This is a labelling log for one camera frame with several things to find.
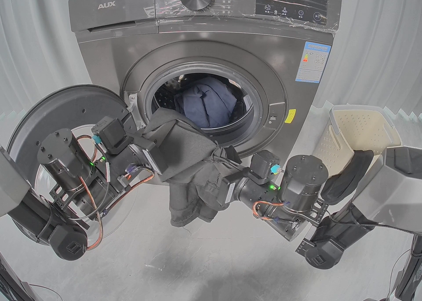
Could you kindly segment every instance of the open washer door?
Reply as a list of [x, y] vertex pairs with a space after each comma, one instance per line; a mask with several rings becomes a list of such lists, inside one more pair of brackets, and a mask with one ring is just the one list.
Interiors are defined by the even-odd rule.
[[[37, 161], [39, 145], [49, 134], [62, 128], [71, 129], [75, 137], [92, 135], [91, 127], [104, 116], [118, 118], [123, 122], [125, 130], [136, 131], [135, 121], [126, 104], [108, 89], [93, 85], [61, 89], [45, 97], [29, 110], [13, 132], [7, 152], [35, 192], [52, 202], [49, 193], [56, 182]], [[80, 145], [89, 157], [93, 155], [94, 146], [89, 140], [81, 140]], [[110, 235], [126, 219], [135, 202], [136, 192], [129, 196], [131, 198], [122, 199], [103, 219], [104, 236]], [[71, 208], [77, 214], [81, 213], [76, 205]], [[98, 237], [98, 223], [90, 219], [84, 221], [89, 226], [86, 232], [90, 245], [90, 242], [95, 242]], [[19, 224], [16, 225], [31, 240], [37, 241], [33, 234]]]

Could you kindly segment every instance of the gray washing machine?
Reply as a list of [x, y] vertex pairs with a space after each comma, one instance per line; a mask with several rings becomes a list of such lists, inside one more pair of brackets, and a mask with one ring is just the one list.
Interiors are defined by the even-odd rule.
[[92, 83], [117, 93], [138, 129], [174, 94], [211, 76], [236, 97], [228, 124], [203, 129], [241, 157], [284, 162], [318, 89], [341, 0], [69, 0]]

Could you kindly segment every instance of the energy label sticker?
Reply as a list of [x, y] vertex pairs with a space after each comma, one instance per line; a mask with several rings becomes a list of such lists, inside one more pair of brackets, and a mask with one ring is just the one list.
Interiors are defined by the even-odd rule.
[[295, 115], [296, 115], [296, 109], [290, 109], [289, 114], [287, 115], [287, 118], [284, 122], [292, 123], [293, 119], [295, 118]]
[[296, 81], [319, 83], [324, 71], [331, 46], [315, 42], [305, 42]]

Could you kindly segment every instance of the gray floor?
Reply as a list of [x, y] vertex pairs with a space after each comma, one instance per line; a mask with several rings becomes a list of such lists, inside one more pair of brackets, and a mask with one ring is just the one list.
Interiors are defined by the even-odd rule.
[[[328, 108], [313, 108], [292, 154], [311, 153], [327, 119]], [[420, 121], [393, 120], [404, 144], [422, 146]], [[8, 216], [0, 219], [0, 252], [23, 280], [54, 288], [66, 301], [362, 301], [387, 295], [393, 264], [411, 242], [405, 233], [375, 229], [320, 271], [295, 253], [301, 238], [286, 242], [241, 203], [212, 223], [178, 229], [169, 220], [168, 188], [144, 185], [119, 229], [76, 262], [25, 238]]]

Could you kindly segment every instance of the aux logo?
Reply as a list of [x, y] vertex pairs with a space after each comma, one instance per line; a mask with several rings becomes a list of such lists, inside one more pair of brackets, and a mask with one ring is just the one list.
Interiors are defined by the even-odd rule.
[[100, 5], [98, 6], [98, 9], [106, 9], [110, 6], [115, 6], [115, 4], [114, 4], [115, 2], [116, 1], [112, 1], [110, 3], [100, 3]]

